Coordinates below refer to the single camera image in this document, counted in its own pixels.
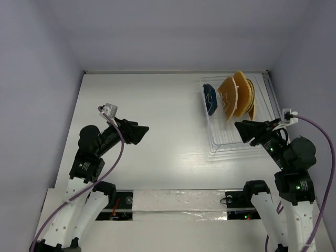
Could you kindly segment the square woven plate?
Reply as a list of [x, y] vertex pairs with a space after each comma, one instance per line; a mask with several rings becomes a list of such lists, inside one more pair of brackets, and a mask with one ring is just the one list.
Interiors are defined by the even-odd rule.
[[233, 76], [227, 77], [218, 88], [226, 121], [229, 121], [237, 109], [238, 87]]
[[241, 117], [251, 105], [252, 91], [250, 84], [245, 77], [244, 73], [238, 71], [234, 74], [234, 81], [237, 89], [237, 109], [234, 112], [235, 117]]

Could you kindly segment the dark blue plate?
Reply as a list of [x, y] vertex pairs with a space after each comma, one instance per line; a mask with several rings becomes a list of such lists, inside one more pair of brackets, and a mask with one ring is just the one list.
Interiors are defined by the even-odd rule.
[[206, 104], [207, 113], [212, 116], [217, 110], [217, 96], [216, 91], [210, 84], [203, 84], [204, 99]]

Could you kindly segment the round bamboo plate green rim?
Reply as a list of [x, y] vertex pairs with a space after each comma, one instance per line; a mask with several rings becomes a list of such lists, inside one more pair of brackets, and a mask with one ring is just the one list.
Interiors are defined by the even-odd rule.
[[254, 87], [254, 84], [250, 81], [249, 82], [250, 84], [250, 87], [251, 87], [251, 91], [252, 91], [252, 99], [251, 99], [251, 105], [250, 107], [248, 108], [247, 112], [249, 113], [252, 108], [254, 107], [254, 104], [255, 104], [255, 96], [256, 96], [256, 92], [255, 92], [255, 87]]

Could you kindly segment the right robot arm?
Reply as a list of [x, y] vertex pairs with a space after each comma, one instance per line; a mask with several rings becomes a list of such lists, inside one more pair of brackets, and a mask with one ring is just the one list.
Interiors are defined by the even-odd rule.
[[246, 182], [242, 200], [254, 206], [267, 231], [272, 251], [315, 251], [313, 232], [314, 185], [308, 169], [316, 163], [316, 147], [299, 136], [290, 143], [283, 139], [277, 128], [281, 120], [235, 122], [244, 143], [261, 145], [280, 171], [275, 174], [286, 223], [272, 203], [270, 189], [265, 181]]

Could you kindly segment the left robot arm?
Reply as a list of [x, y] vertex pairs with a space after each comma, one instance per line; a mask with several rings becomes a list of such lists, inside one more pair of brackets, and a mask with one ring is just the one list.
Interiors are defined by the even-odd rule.
[[138, 144], [148, 130], [126, 119], [116, 119], [103, 132], [95, 125], [81, 129], [63, 202], [42, 225], [47, 231], [38, 231], [30, 251], [81, 251], [98, 215], [116, 202], [116, 186], [99, 180], [102, 156], [118, 143]]

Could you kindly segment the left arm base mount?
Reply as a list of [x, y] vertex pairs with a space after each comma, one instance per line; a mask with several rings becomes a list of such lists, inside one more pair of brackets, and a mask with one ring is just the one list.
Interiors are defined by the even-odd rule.
[[117, 191], [113, 203], [109, 203], [96, 218], [97, 221], [131, 221], [133, 219], [133, 191]]

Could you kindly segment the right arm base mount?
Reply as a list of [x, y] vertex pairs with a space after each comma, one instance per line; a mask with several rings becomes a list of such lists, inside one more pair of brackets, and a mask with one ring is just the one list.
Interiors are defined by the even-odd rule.
[[228, 220], [261, 219], [251, 201], [245, 198], [243, 191], [226, 191], [220, 203], [226, 206]]

